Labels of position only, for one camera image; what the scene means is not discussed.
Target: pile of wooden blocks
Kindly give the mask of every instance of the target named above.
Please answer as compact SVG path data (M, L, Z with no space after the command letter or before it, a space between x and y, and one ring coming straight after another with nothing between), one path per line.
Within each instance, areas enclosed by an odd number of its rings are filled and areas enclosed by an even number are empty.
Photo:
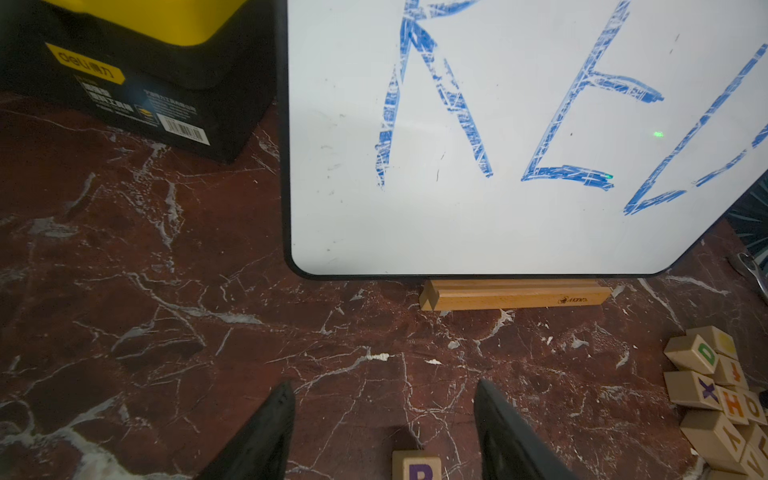
M670 339L670 401L691 407L680 430L712 468L707 480L768 480L768 425L750 391L733 338L713 326Z

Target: yellow label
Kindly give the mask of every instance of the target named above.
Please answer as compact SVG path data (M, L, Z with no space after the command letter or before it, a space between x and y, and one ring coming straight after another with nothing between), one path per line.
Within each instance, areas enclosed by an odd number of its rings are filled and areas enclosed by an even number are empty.
M58 62L62 65L67 65L69 68L83 71L118 85L122 85L125 81L125 76L123 76L123 72L120 71L120 68L107 65L103 61L94 60L93 58L74 53L73 51L65 50L56 45L51 45L49 43L46 43L46 45L53 56L55 56Z

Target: barcode sticker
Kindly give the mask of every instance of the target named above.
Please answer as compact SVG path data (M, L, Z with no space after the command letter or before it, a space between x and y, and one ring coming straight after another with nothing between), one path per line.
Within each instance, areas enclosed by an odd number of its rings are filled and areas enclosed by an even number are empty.
M163 124L165 131L169 131L172 134L179 135L190 140L199 141L202 144L210 145L208 143L208 137L205 136L205 130L195 127L183 121L174 120L173 118L166 117L163 114L157 114L157 118L160 118L160 123Z

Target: red marble floor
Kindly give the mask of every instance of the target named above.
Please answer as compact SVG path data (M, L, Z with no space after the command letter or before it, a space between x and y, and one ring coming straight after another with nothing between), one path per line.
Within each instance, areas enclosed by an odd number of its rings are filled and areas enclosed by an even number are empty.
M696 478L667 339L726 329L768 386L768 306L725 223L667 273L606 280L602 306L424 313L415 283L299 278L276 123L225 167L0 97L0 478L194 477L284 379L287 478L389 478L417 445L479 478L480 377L581 478Z

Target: metal tool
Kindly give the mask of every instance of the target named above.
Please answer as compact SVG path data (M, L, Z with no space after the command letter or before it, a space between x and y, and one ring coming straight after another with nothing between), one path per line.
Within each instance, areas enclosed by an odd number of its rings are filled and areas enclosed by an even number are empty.
M747 253L730 255L727 259L735 271L748 280L752 280L753 287L757 287L756 290L760 293L760 296L768 303L768 280L763 275L763 272L760 271L760 267L755 262L755 259Z

